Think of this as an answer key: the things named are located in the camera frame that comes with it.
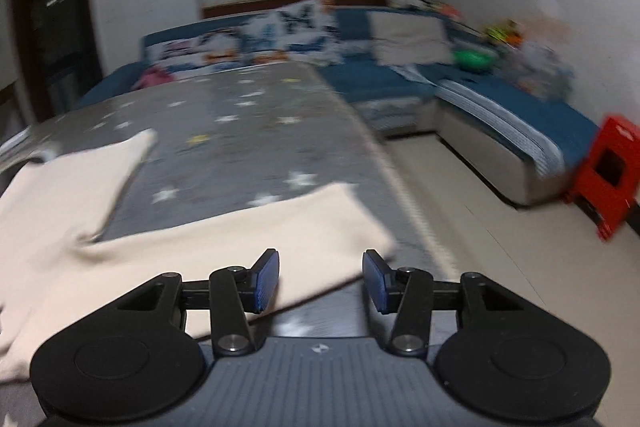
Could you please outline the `pink cloth on sofa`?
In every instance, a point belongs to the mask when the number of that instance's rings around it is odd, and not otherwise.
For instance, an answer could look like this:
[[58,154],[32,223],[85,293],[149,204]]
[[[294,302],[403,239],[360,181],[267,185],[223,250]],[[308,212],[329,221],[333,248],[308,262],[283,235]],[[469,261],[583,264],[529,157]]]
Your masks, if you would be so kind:
[[166,69],[152,66],[145,69],[140,79],[132,86],[132,91],[143,90],[153,88],[157,86],[163,86],[166,83],[172,83],[175,81],[175,76]]

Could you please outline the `green round toy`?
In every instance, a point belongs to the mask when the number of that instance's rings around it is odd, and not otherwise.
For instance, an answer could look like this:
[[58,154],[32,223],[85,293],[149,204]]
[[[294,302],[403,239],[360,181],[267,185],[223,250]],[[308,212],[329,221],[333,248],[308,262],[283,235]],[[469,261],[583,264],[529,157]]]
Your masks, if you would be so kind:
[[472,50],[458,49],[452,52],[454,64],[458,69],[474,74],[488,74],[491,72],[497,61],[495,54]]

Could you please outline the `grey star tablecloth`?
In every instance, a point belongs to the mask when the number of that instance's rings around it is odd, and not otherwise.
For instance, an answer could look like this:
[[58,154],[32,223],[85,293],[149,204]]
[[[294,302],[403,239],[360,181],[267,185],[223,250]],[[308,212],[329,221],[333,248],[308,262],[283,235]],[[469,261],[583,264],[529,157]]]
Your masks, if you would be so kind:
[[[383,257],[454,274],[390,156],[312,67],[252,66],[116,96],[32,128],[13,154],[21,169],[71,153],[156,134],[117,199],[102,241],[262,207],[345,183],[393,235]],[[250,318],[257,339],[380,333],[358,277]]]

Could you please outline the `left butterfly pillow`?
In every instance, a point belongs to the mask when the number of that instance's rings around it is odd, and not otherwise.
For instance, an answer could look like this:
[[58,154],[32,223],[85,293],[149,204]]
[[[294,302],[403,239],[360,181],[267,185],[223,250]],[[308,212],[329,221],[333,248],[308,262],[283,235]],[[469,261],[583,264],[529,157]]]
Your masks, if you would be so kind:
[[167,40],[145,48],[151,66],[165,72],[218,72],[244,65],[242,38],[236,28],[215,29],[191,38]]

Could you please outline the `clear toy storage box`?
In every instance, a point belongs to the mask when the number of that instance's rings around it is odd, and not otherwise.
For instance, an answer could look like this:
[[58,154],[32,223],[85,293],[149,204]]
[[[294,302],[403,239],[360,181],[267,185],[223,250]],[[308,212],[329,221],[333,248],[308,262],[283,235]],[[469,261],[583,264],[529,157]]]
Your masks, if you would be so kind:
[[543,102],[565,102],[572,93],[574,72],[550,46],[524,41],[503,59],[506,81]]

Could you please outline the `grey cushion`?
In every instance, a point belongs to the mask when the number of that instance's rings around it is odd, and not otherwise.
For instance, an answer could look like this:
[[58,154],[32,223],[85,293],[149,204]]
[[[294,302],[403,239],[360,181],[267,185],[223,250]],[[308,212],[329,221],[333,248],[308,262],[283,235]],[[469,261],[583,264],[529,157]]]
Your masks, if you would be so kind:
[[452,64],[445,23],[437,17],[370,12],[373,55],[378,65]]

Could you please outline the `red plastic stool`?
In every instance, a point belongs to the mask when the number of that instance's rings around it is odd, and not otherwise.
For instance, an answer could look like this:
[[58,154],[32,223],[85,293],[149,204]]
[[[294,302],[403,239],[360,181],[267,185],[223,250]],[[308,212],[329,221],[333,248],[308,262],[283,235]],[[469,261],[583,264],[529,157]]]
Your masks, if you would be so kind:
[[597,213],[597,234],[608,241],[627,220],[639,190],[639,127],[623,115],[605,117],[564,202],[584,200]]

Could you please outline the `yellow orange plush toys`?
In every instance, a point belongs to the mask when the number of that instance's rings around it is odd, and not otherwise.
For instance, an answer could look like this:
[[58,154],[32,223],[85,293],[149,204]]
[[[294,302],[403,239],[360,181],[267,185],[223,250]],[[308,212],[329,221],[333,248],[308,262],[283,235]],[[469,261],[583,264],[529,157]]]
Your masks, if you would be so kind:
[[484,35],[497,46],[504,44],[512,46],[512,48],[519,48],[524,41],[520,25],[515,20],[505,20],[502,23],[486,26]]

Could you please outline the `blue corner sofa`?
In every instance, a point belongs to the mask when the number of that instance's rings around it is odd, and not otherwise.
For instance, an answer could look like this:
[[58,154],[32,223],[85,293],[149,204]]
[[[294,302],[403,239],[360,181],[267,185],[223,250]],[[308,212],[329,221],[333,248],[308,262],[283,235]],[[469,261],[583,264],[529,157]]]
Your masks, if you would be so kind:
[[[342,64],[314,66],[334,91],[374,131],[384,135],[433,132],[504,199],[536,205],[567,188],[589,153],[597,125],[566,102],[543,102],[491,74],[474,74],[454,64],[378,65],[373,55],[370,12],[437,17],[445,23],[452,52],[478,50],[480,43],[436,12],[337,9]],[[115,69],[82,98],[98,103],[132,91],[152,67],[145,48],[167,40],[236,28],[251,17],[203,20],[148,35],[140,60]]]

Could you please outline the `right butterfly pillow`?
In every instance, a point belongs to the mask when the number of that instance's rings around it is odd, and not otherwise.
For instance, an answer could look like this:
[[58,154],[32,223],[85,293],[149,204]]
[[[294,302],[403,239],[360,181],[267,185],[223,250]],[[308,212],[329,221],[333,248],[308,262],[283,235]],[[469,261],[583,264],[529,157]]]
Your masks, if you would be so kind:
[[240,26],[250,64],[343,63],[334,0],[303,0],[251,17]]

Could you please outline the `cream fleece garment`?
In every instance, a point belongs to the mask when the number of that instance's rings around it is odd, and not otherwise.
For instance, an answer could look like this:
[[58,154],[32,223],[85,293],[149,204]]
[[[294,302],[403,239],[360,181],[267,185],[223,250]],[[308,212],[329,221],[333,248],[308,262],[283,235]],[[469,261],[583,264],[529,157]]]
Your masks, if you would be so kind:
[[205,220],[102,241],[117,199],[156,134],[23,167],[1,197],[1,377],[24,381],[51,336],[165,272],[205,279],[280,254],[271,309],[296,305],[360,272],[363,251],[395,241],[345,183]]

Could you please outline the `butterfly pillow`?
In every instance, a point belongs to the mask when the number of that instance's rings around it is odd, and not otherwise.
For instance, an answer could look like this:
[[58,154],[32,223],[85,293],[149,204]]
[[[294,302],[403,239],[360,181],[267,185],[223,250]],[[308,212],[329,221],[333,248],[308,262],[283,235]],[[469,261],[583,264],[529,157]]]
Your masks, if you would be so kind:
[[251,17],[240,26],[250,64],[343,63],[334,0],[303,0]]
[[191,38],[167,40],[145,48],[151,66],[165,72],[218,72],[244,65],[242,38],[236,28],[215,29]]

